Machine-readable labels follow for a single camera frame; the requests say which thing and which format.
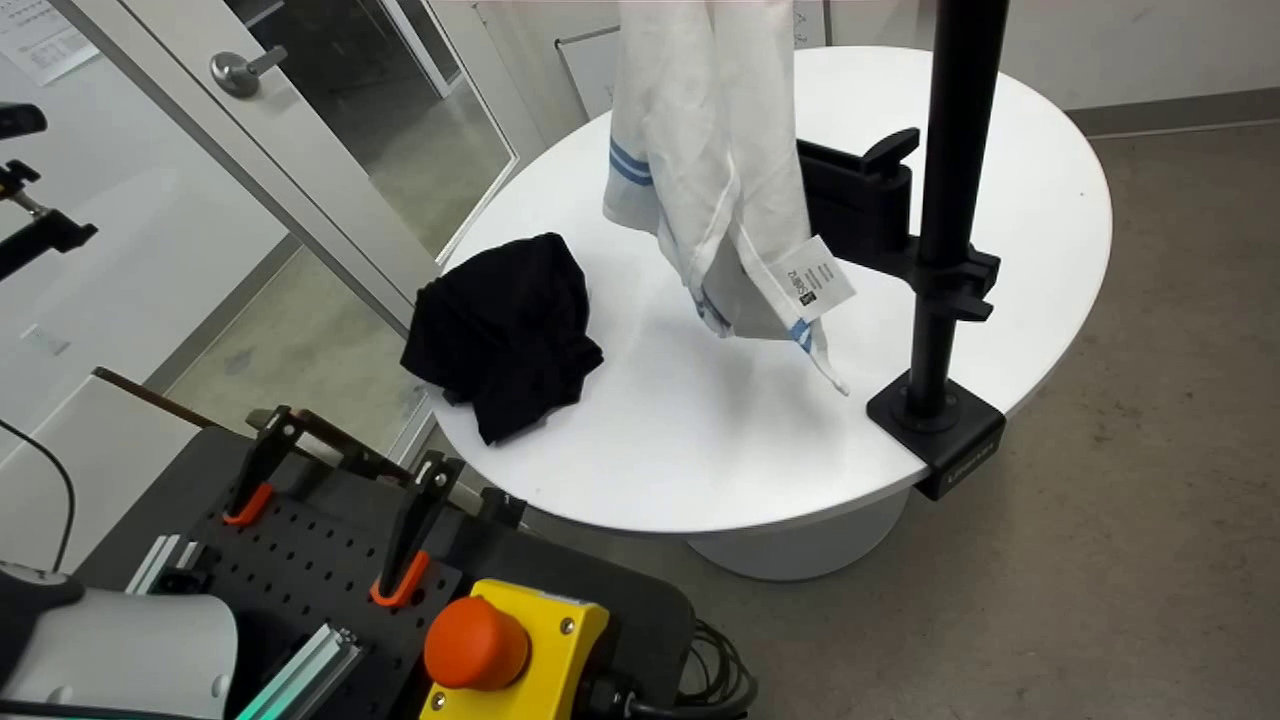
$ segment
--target glass door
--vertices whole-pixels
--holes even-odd
[[[154,388],[220,422],[303,403],[390,457],[432,406],[401,370],[437,255],[522,165],[423,2],[119,0],[62,7],[289,222]]]

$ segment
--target black cloth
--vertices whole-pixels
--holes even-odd
[[[477,403],[483,442],[578,403],[599,368],[587,282],[563,236],[514,240],[419,289],[401,365]]]

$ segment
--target red button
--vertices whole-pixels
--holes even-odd
[[[443,688],[510,688],[530,655],[530,630],[483,595],[451,600],[423,635],[428,676]]]

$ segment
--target white round table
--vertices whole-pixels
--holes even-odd
[[[930,127],[932,54],[822,48],[796,60],[796,127],[863,153]],[[490,449],[467,403],[440,403],[451,449],[539,511],[683,535],[731,570],[823,577],[874,551],[926,463],[870,421],[870,398],[908,368],[913,290],[845,264],[858,294],[830,314],[837,397],[791,342],[719,340],[653,236],[604,218],[610,117],[530,165],[467,229],[451,264],[559,232],[587,276],[587,337],[604,368],[586,398]],[[999,411],[1024,403],[1075,340],[1112,250],[1112,201],[1075,122],[999,75],[973,229],[1004,261],[989,325],[961,325],[954,376]]]

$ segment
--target yellow box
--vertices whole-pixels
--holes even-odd
[[[432,684],[419,720],[571,720],[578,684],[610,627],[610,608],[506,580],[482,580],[474,595],[530,630],[530,673],[499,693]]]

